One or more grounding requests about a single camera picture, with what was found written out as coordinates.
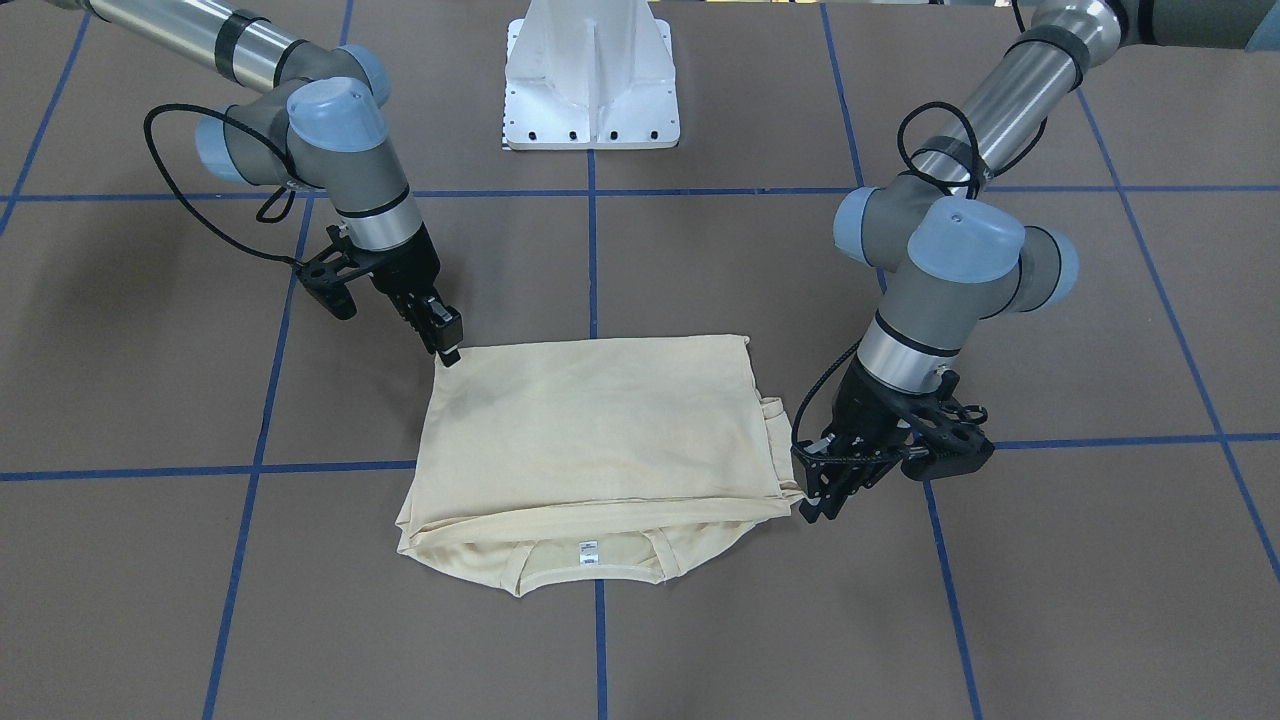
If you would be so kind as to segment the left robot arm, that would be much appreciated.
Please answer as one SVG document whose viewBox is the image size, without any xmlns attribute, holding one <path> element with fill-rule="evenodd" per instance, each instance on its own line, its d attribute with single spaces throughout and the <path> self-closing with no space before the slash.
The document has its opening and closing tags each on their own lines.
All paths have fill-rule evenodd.
<svg viewBox="0 0 1280 720">
<path fill-rule="evenodd" d="M 1052 110 L 1133 46 L 1274 53 L 1275 1 L 1042 1 L 963 104 L 924 102 L 895 136 L 902 170 L 835 214 L 845 256 L 888 277 L 815 439 L 791 439 L 809 523 L 838 516 L 892 470 L 925 482 L 980 470 L 988 411 L 956 396 L 957 357 L 989 318 L 1037 313 L 1076 284 L 1061 233 L 1020 222 L 984 192 L 1029 155 Z"/>
</svg>

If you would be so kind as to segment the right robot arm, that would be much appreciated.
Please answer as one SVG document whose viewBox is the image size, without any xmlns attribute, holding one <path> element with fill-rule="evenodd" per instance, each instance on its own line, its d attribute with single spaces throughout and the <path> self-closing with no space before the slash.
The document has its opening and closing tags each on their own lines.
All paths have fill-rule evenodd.
<svg viewBox="0 0 1280 720">
<path fill-rule="evenodd" d="M 440 261 L 383 115 L 390 81 L 366 47 L 326 49 L 259 13 L 224 1 L 70 1 L 81 10 L 214 69 L 259 97 L 223 109 L 165 104 L 143 119 L 157 156 L 154 122 L 198 115 L 195 143 L 224 181 L 273 187 L 292 202 L 324 192 L 338 222 L 315 258 L 276 255 L 333 316 L 357 307 L 351 281 L 369 277 L 445 366 L 460 360 L 463 318 L 435 287 Z"/>
</svg>

